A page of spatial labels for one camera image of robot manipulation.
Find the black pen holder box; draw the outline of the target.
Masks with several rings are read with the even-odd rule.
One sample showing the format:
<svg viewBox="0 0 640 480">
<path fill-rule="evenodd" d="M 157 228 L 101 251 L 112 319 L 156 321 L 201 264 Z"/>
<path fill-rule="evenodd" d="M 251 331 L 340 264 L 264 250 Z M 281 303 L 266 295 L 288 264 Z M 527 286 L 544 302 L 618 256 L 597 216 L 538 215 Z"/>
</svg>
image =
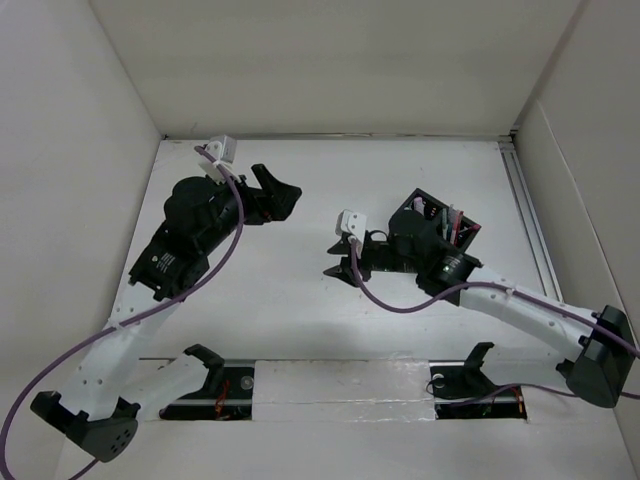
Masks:
<svg viewBox="0 0 640 480">
<path fill-rule="evenodd" d="M 388 237 L 392 238 L 394 236 L 399 236 L 405 233 L 418 232 L 423 226 L 429 225 L 435 229 L 435 232 L 439 236 L 439 238 L 444 240 L 441 236 L 441 210 L 445 206 L 448 208 L 450 207 L 450 205 L 447 205 L 444 202 L 438 200 L 432 195 L 426 193 L 424 190 L 416 188 L 401 203 L 401 205 L 389 219 Z M 464 214 L 457 243 L 453 245 L 461 252 L 465 252 L 469 248 L 476 235 L 480 231 L 479 230 L 478 232 L 472 232 L 471 228 L 474 225 L 480 224 L 471 220 Z M 445 241 L 450 243 L 450 214 L 448 233 L 449 239 L 448 241 Z"/>
</svg>

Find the green gel pen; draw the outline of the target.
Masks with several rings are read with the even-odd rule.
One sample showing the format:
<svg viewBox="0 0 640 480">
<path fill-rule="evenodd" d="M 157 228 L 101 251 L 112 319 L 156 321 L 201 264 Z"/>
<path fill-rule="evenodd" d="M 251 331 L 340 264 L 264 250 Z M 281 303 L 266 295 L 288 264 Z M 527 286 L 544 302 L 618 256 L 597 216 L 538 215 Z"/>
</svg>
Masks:
<svg viewBox="0 0 640 480">
<path fill-rule="evenodd" d="M 441 210 L 441 236 L 444 240 L 448 241 L 449 235 L 449 208 L 443 207 Z"/>
</svg>

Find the pink gel pen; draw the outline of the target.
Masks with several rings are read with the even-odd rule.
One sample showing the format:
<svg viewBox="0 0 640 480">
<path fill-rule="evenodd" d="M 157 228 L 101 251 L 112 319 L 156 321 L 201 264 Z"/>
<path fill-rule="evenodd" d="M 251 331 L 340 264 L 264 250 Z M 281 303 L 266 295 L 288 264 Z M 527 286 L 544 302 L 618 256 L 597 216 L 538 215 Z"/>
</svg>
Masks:
<svg viewBox="0 0 640 480">
<path fill-rule="evenodd" d="M 450 214 L 450 225 L 451 225 L 450 243 L 452 245 L 455 245 L 458 240 L 462 219 L 464 217 L 464 211 L 455 208 L 454 205 L 451 204 L 449 207 L 449 214 Z"/>
</svg>

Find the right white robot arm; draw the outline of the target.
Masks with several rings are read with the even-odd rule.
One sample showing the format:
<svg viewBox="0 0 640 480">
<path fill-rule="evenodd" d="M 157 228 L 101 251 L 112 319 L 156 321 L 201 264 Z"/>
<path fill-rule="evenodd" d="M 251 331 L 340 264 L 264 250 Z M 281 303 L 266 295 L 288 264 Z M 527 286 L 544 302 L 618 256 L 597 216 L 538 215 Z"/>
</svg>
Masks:
<svg viewBox="0 0 640 480">
<path fill-rule="evenodd" d="M 550 346 L 562 359 L 556 370 L 569 392 L 602 408 L 625 396 L 624 386 L 639 349 L 626 314 L 611 305 L 591 311 L 532 292 L 485 266 L 445 240 L 438 220 L 413 209 L 398 210 L 382 240 L 352 210 L 337 218 L 338 242 L 329 254 L 339 265 L 326 275 L 359 288 L 382 309 L 410 314 L 438 301 L 479 312 Z M 427 300 L 413 307 L 392 306 L 366 286 L 372 272 L 413 273 Z"/>
</svg>

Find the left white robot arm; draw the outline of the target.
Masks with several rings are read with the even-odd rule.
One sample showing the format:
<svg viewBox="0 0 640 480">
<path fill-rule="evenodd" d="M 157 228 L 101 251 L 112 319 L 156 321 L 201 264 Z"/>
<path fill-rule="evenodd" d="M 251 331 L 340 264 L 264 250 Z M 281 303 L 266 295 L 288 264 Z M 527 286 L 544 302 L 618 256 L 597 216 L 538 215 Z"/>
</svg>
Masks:
<svg viewBox="0 0 640 480">
<path fill-rule="evenodd" d="M 142 421 L 155 419 L 190 393 L 212 396 L 222 387 L 224 360 L 195 344 L 139 383 L 129 381 L 138 360 L 186 292 L 211 272 L 208 257 L 246 225 L 284 221 L 302 195 L 262 164 L 243 177 L 192 176 L 164 203 L 164 220 L 129 272 L 120 302 L 69 381 L 44 391 L 32 411 L 68 440 L 106 463 L 123 453 Z"/>
</svg>

